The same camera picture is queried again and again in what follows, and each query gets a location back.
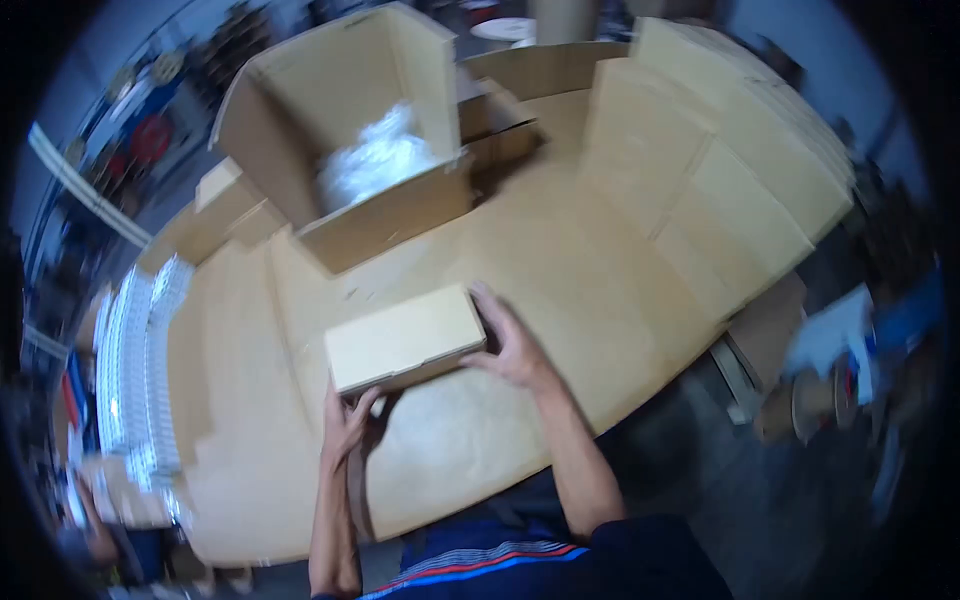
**table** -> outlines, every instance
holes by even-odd
[[[319,481],[324,331],[454,282],[505,297],[567,378],[596,433],[646,402],[723,329],[636,226],[577,190],[589,90],[525,103],[551,138],[470,214],[328,278],[289,230],[229,242],[170,327],[180,519],[214,566],[309,549]],[[456,512],[548,465],[528,395],[458,371],[407,391],[368,461],[374,535]]]

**white round lid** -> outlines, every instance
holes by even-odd
[[[484,39],[521,41],[537,34],[537,21],[522,17],[492,19],[475,25],[470,32]]]

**red object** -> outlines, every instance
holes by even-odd
[[[162,114],[148,114],[133,130],[130,152],[138,162],[157,162],[170,147],[174,128]]]
[[[496,18],[500,3],[494,2],[493,0],[485,0],[481,2],[465,2],[462,6],[467,10],[470,26],[473,27]]]
[[[473,25],[479,25],[494,18],[496,18],[496,7],[470,11],[470,22],[473,23]]]
[[[77,399],[73,396],[73,388],[70,387],[70,380],[66,372],[60,378],[60,388],[63,390],[63,404],[66,406],[66,417],[74,429],[80,427],[80,413],[77,411]]]
[[[113,155],[107,161],[107,170],[110,171],[110,176],[115,180],[120,180],[123,178],[124,171],[127,170],[127,159],[122,155]]]

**stack of white boxes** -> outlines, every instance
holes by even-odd
[[[97,422],[106,453],[126,453],[149,436],[143,357],[152,291],[149,277],[131,269],[97,352]]]
[[[154,488],[169,486],[173,475],[180,471],[167,385],[167,329],[186,299],[193,271],[193,266],[177,256],[168,260],[156,274],[150,300],[144,368],[151,443],[140,449],[132,460]]]
[[[168,396],[167,328],[192,275],[193,267],[176,256],[153,279],[134,267],[116,300],[105,300],[98,314],[100,446],[124,455],[128,476],[144,491],[168,488],[180,471]]]

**cardboard tube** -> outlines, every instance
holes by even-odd
[[[536,0],[537,44],[567,44],[596,37],[599,0]]]

